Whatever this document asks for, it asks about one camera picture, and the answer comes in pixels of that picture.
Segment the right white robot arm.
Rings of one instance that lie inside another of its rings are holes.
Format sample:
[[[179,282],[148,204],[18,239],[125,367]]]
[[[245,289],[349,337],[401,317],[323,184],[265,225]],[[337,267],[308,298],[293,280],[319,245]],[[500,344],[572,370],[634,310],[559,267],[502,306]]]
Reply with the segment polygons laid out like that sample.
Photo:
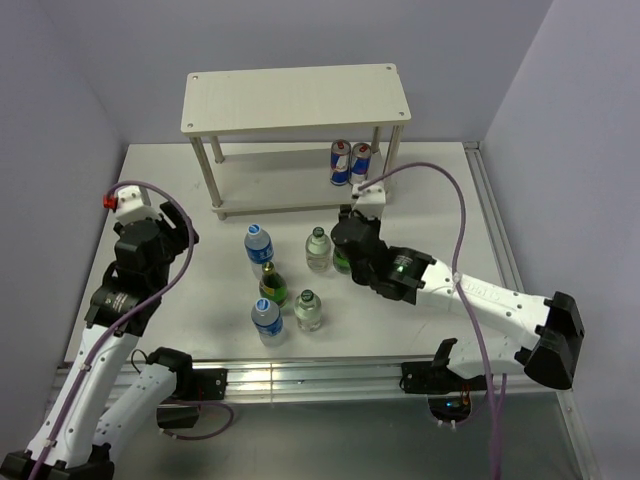
[[[464,380],[476,384],[486,367],[497,374],[523,373],[554,390],[572,388],[585,330],[571,295],[529,295],[456,274],[431,255],[387,245],[380,228],[379,219],[341,206],[331,239],[355,283],[388,300],[474,314],[477,324],[501,335],[483,348],[455,338],[442,341],[429,372],[436,392],[449,393]]]

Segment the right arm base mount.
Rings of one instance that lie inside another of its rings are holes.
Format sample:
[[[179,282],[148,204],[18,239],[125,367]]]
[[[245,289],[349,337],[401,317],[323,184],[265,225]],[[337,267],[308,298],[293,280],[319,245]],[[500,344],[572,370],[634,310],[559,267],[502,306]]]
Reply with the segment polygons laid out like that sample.
[[[472,392],[487,390],[483,375],[464,379],[432,361],[403,362],[399,388],[405,394],[426,395],[431,414],[442,422],[467,420],[473,411]]]

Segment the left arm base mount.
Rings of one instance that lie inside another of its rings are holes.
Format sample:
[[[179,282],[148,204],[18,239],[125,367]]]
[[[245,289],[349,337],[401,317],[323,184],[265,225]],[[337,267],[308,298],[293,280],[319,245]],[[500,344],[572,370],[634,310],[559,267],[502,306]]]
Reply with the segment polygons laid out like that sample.
[[[206,407],[222,403],[227,380],[225,368],[195,369],[186,386],[157,408],[158,427],[169,431],[193,428]]]

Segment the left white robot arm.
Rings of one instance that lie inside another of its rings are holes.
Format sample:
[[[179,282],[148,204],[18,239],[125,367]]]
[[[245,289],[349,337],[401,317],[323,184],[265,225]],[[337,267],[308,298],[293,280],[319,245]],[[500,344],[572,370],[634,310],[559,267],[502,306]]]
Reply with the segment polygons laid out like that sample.
[[[109,198],[118,236],[115,260],[93,294],[81,347],[54,407],[22,451],[6,455],[6,479],[110,479],[116,447],[168,399],[183,399],[195,386],[192,357],[161,347],[149,356],[149,373],[140,374],[131,403],[107,407],[119,372],[177,282],[169,275],[179,254],[192,256],[199,241],[191,219],[173,201],[160,211],[121,207]]]

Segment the green glass bottle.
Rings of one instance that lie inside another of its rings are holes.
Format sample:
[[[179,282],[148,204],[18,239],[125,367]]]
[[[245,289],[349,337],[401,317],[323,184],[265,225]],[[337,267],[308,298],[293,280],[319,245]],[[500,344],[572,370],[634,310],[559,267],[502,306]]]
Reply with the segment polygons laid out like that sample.
[[[351,266],[348,259],[342,255],[337,247],[333,249],[333,266],[334,269],[341,274],[351,274]]]

